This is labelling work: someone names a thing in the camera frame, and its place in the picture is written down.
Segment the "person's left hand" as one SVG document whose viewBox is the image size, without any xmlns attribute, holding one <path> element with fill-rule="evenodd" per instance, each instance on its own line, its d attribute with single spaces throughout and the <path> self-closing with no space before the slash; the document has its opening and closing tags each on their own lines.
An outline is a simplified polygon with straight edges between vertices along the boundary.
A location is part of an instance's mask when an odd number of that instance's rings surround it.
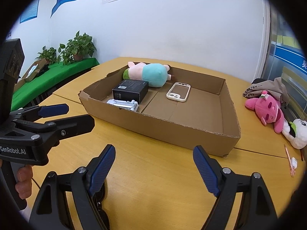
<svg viewBox="0 0 307 230">
<path fill-rule="evenodd" d="M 15 189 L 21 199 L 27 199 L 32 194 L 32 178 L 33 170 L 31 165 L 26 165 L 18 169 L 17 179 L 18 182 L 15 185 Z"/>
</svg>

